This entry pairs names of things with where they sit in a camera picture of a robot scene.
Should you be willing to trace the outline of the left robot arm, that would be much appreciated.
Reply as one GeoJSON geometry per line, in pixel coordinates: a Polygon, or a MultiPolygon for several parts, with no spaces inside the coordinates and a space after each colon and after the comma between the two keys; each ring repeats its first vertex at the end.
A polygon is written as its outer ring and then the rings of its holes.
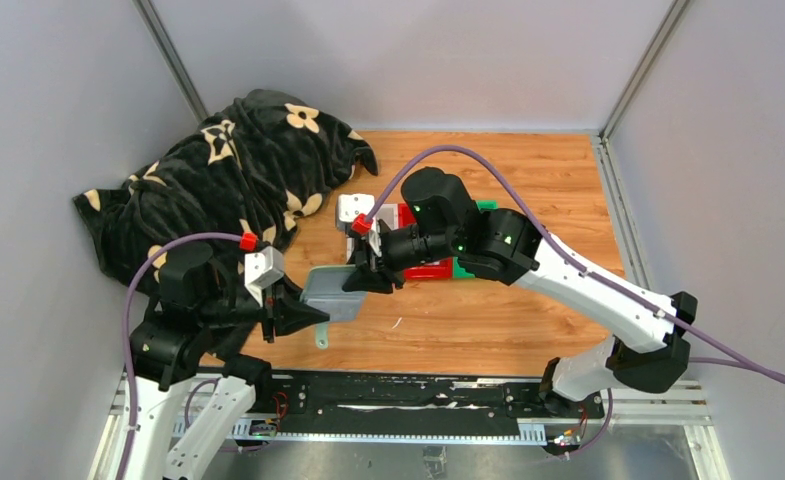
{"type": "Polygon", "coordinates": [[[227,360],[210,382],[208,402],[194,419],[188,417],[213,331],[249,321],[271,342],[330,319],[303,300],[303,289],[279,271],[280,254],[260,248],[253,234],[207,232],[173,240],[148,255],[128,295],[158,259],[165,261],[158,290],[137,327],[130,322],[132,300],[125,300],[126,431],[114,479],[199,479],[248,412],[264,416],[251,421],[235,452],[268,446],[295,400],[276,386],[265,360],[227,360]]]}

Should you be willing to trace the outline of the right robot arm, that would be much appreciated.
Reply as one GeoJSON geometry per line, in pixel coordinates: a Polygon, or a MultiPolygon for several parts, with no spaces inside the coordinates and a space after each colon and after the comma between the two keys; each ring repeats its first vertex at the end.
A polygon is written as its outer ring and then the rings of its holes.
{"type": "Polygon", "coordinates": [[[564,417],[588,395],[612,387],[660,394],[686,371],[691,346],[670,316],[691,322],[697,301],[644,290],[541,232],[522,213],[480,209],[462,180],[434,167],[405,179],[401,194],[415,222],[390,229],[367,224],[363,210],[347,215],[354,239],[355,270],[345,292],[390,294],[404,285],[409,268],[455,258],[479,279],[544,294],[587,316],[610,332],[594,348],[554,358],[542,375],[539,403],[564,417]]]}

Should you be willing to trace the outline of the teal leather card holder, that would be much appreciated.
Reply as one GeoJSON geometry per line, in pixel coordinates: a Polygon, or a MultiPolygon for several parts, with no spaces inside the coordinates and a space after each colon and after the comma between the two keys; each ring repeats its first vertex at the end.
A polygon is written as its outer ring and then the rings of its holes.
{"type": "Polygon", "coordinates": [[[346,280],[356,271],[353,265],[317,266],[309,271],[301,300],[329,315],[315,326],[315,345],[320,350],[329,347],[329,325],[354,321],[364,304],[366,292],[344,290],[346,280]]]}

